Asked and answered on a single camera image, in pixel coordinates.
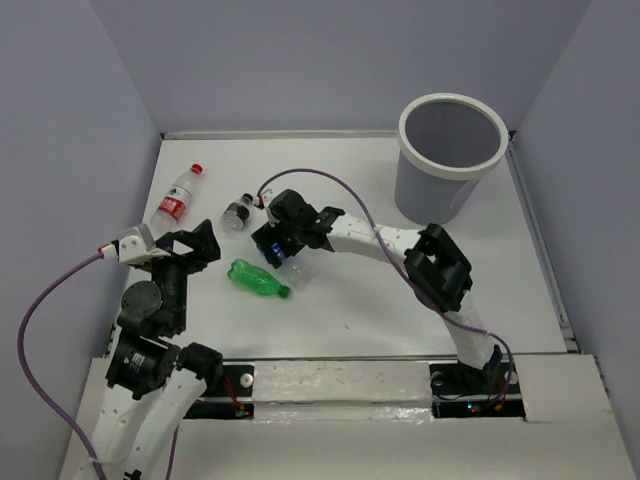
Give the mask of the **blue label bottle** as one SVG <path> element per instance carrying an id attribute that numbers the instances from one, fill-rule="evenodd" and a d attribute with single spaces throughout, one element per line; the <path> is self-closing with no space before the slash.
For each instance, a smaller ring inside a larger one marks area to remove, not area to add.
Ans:
<path id="1" fill-rule="evenodd" d="M 280 243 L 272 242 L 259 250 L 277 275 L 291 287 L 305 288 L 317 275 L 317 268 L 311 260 L 305 255 L 291 255 Z"/>

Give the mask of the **green plastic bottle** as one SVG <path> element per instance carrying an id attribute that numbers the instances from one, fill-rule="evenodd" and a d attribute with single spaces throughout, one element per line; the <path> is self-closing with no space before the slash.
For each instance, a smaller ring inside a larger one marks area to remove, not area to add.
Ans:
<path id="1" fill-rule="evenodd" d="M 286 299 L 291 292 L 289 286 L 269 272 L 243 259 L 235 259 L 231 263 L 227 277 L 236 286 L 263 297 Z"/>

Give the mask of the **black cap clear bottle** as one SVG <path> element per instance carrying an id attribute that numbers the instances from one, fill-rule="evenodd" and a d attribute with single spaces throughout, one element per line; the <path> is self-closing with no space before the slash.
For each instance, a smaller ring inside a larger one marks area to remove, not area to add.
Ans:
<path id="1" fill-rule="evenodd" d="M 222 215 L 222 226 L 226 234 L 235 235 L 243 231 L 251 219 L 254 208 L 254 196 L 242 194 L 231 202 Z"/>

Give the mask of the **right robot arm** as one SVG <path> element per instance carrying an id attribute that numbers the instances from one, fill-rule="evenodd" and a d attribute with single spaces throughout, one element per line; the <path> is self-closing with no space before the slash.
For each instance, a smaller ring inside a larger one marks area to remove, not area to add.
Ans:
<path id="1" fill-rule="evenodd" d="M 443 227 L 379 226 L 339 208 L 316 210 L 291 189 L 267 189 L 256 205 L 267 221 L 252 239 L 272 267 L 282 267 L 305 248 L 390 264 L 418 301 L 443 320 L 458 359 L 455 385 L 495 400 L 505 397 L 513 374 L 510 350 L 483 325 L 471 299 L 471 263 Z"/>

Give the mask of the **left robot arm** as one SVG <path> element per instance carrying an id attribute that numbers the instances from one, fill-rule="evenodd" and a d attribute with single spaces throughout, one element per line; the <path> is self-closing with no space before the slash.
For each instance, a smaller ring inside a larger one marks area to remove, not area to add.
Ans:
<path id="1" fill-rule="evenodd" d="M 190 407 L 221 383 L 221 353 L 171 341 L 186 329 L 189 276 L 219 260 L 221 251 L 208 220 L 159 239 L 139 224 L 99 251 L 150 277 L 121 297 L 120 333 L 91 438 L 94 450 L 75 476 L 148 479 Z"/>

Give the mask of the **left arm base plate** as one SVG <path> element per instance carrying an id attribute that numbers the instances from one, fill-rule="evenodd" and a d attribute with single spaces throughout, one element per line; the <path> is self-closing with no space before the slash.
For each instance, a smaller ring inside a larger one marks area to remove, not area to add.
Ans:
<path id="1" fill-rule="evenodd" d="M 254 416 L 255 366 L 225 363 L 221 378 L 185 414 L 186 420 L 250 420 Z"/>

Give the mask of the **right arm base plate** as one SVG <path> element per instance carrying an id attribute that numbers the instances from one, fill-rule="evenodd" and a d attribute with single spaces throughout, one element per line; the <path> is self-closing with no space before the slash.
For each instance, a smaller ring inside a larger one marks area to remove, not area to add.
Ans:
<path id="1" fill-rule="evenodd" d="M 436 419 L 526 417 L 517 371 L 509 373 L 508 362 L 491 380 L 459 362 L 430 364 L 429 373 Z"/>

